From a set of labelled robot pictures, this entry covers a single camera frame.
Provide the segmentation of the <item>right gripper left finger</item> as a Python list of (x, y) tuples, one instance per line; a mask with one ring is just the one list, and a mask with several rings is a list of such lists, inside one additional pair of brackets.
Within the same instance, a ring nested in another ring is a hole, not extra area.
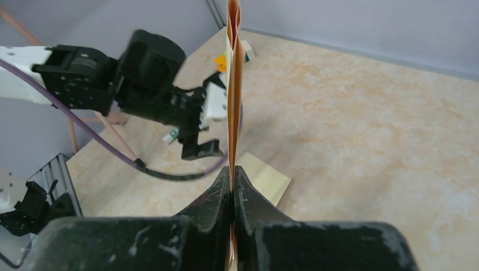
[(171, 217), (59, 218), (37, 238), (25, 270), (227, 270), (229, 169)]

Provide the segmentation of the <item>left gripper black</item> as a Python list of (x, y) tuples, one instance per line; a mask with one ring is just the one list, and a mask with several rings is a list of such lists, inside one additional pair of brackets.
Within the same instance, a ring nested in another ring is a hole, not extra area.
[(182, 160), (192, 161), (206, 157), (221, 157), (224, 153), (220, 150), (220, 141), (213, 139), (205, 143), (198, 144), (194, 137), (209, 128), (201, 123), (201, 113), (204, 99), (206, 97), (206, 87), (213, 82), (226, 90), (226, 78), (224, 73), (213, 73), (206, 78), (203, 85), (190, 89), (188, 91), (178, 89), (174, 93), (176, 98), (173, 101), (173, 108), (168, 109), (170, 114), (169, 126), (178, 128), (179, 133), (177, 141), (182, 143)]

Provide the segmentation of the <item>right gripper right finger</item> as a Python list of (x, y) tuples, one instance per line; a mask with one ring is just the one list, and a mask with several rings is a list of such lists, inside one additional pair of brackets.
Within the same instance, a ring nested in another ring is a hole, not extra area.
[(418, 270), (405, 237), (385, 222), (295, 221), (235, 168), (239, 270)]

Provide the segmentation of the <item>letter sheet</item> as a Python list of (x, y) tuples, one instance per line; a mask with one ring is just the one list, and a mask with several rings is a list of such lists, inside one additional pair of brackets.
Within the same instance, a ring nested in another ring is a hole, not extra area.
[(245, 52), (238, 37), (241, 29), (239, 1), (227, 2), (227, 91), (228, 91), (228, 161), (230, 195), (234, 195), (235, 164), (239, 125), (241, 120), (242, 66)]

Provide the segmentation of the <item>yellow envelope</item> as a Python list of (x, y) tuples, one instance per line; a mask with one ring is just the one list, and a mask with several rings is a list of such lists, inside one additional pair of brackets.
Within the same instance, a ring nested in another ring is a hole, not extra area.
[(245, 170), (253, 187), (277, 207), (292, 178), (282, 174), (249, 152), (244, 153), (237, 164)]

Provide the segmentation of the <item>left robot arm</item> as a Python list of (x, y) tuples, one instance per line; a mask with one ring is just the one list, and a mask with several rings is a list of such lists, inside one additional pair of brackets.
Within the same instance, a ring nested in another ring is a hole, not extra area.
[(223, 155), (219, 140), (198, 143), (211, 120), (226, 118), (225, 76), (215, 72), (184, 90), (174, 80), (186, 60), (166, 37), (137, 30), (120, 59), (90, 47), (1, 47), (1, 96), (107, 116), (116, 103), (125, 113), (178, 129), (183, 160)]

